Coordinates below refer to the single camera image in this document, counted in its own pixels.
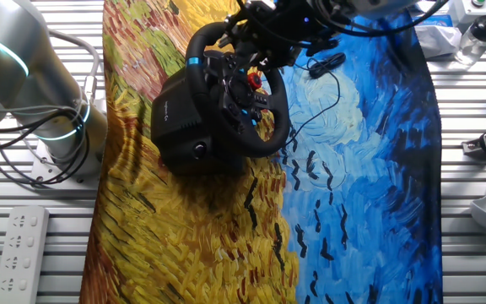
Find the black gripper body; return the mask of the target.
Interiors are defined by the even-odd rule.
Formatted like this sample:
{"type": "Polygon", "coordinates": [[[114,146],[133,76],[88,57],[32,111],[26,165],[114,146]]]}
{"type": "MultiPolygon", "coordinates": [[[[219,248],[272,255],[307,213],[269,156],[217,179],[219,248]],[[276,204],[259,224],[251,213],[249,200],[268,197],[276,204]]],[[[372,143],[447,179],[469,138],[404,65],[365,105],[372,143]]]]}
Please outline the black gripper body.
{"type": "Polygon", "coordinates": [[[307,57],[338,46],[337,34],[321,23],[314,8],[303,0],[277,1],[266,17],[272,32],[268,61],[274,67],[293,66],[302,51],[307,57]]]}

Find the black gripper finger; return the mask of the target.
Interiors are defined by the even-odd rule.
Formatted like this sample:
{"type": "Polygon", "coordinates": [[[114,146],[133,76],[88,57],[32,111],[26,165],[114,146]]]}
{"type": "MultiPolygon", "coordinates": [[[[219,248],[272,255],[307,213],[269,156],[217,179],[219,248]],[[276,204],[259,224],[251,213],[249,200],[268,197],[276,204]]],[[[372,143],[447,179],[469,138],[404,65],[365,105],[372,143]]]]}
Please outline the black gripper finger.
{"type": "Polygon", "coordinates": [[[244,8],[247,11],[251,27],[271,28],[274,26],[274,13],[276,4],[270,0],[245,0],[244,8]]]}
{"type": "Polygon", "coordinates": [[[223,31],[219,45],[232,45],[235,57],[264,57],[264,29],[252,20],[246,19],[242,24],[238,24],[238,21],[236,18],[227,18],[219,23],[223,31]]]}

